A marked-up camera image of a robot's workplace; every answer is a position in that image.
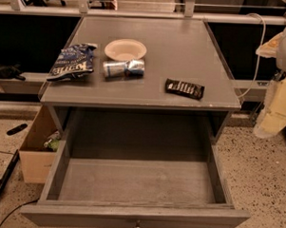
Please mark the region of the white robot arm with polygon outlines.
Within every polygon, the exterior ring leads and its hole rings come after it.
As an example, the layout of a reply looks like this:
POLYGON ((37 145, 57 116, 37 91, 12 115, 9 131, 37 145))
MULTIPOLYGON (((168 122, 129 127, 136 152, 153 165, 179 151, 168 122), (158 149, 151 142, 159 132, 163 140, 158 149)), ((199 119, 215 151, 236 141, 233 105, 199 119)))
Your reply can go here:
MULTIPOLYGON (((286 28, 269 42, 261 45, 256 54, 276 58, 276 66, 286 73, 286 28)), ((269 83, 264 107, 257 116, 254 133, 262 139, 274 137, 286 127, 286 77, 269 83)))

